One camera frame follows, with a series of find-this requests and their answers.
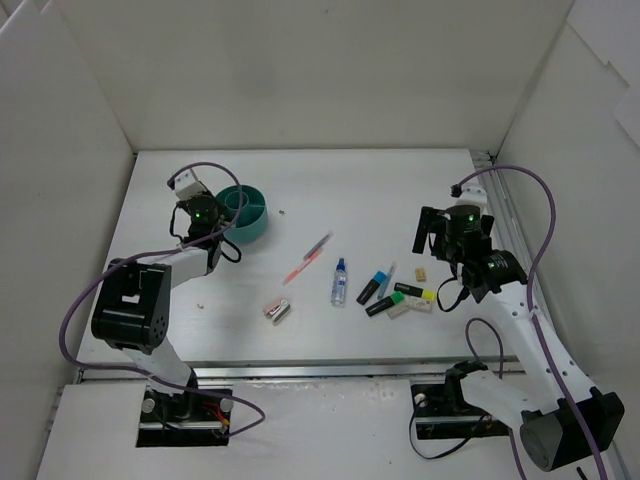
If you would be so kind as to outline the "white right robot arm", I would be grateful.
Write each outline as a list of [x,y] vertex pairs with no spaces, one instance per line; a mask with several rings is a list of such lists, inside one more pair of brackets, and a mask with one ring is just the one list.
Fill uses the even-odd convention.
[[446,371],[442,398],[455,412],[476,407],[517,431],[533,463],[552,471],[606,451],[624,406],[577,366],[537,310],[518,260],[493,247],[492,226],[476,205],[424,206],[412,250],[449,264],[463,297],[474,299],[481,319],[515,351],[530,389],[509,385],[480,361],[463,361]]

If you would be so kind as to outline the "blue cap black highlighter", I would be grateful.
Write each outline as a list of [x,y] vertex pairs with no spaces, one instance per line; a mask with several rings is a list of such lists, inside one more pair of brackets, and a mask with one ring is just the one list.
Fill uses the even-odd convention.
[[382,271],[377,271],[372,278],[368,281],[366,286],[362,289],[356,302],[360,305],[365,305],[371,297],[378,291],[381,284],[386,280],[387,275]]

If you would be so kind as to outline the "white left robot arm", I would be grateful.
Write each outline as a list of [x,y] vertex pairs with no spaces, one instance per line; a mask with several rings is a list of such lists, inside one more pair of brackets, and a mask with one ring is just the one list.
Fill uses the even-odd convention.
[[215,269],[225,237],[223,208],[208,191],[176,207],[190,217],[187,242],[177,253],[153,256],[122,266],[104,280],[91,320],[94,338],[125,353],[150,379],[150,386],[165,394],[164,408],[175,418],[191,418],[199,409],[197,377],[180,359],[167,338],[171,292],[174,288]]

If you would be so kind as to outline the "light blue pen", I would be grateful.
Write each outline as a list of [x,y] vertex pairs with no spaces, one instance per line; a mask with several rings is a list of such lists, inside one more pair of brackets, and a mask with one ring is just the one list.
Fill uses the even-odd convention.
[[389,285],[389,283],[391,281],[391,278],[392,278],[392,276],[393,276],[393,274],[395,272],[395,269],[396,269],[396,263],[392,262],[390,267],[389,267],[389,269],[388,269],[388,271],[385,274],[385,278],[384,278],[383,282],[380,284],[378,295],[377,295],[377,298],[379,300],[381,300],[381,299],[383,299],[385,297],[386,290],[387,290],[388,285]]

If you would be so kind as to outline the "long orange highlighter pen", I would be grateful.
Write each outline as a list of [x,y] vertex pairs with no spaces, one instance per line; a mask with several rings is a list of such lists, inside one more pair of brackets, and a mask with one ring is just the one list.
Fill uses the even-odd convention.
[[282,282],[283,286],[288,285],[294,280],[307,266],[309,266],[318,256],[318,253],[314,253],[305,259],[300,265],[298,265],[292,272],[290,272]]

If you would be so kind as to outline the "green cap black highlighter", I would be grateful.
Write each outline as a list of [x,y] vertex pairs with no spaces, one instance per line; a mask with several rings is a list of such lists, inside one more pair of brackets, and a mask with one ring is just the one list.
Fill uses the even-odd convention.
[[404,300],[405,300],[405,297],[403,293],[399,291],[395,291],[391,295],[386,296],[381,300],[378,300],[376,303],[372,304],[369,307],[366,307],[365,313],[367,314],[368,317],[373,317],[375,315],[378,315],[382,312],[385,312],[393,308],[396,305],[399,305]]

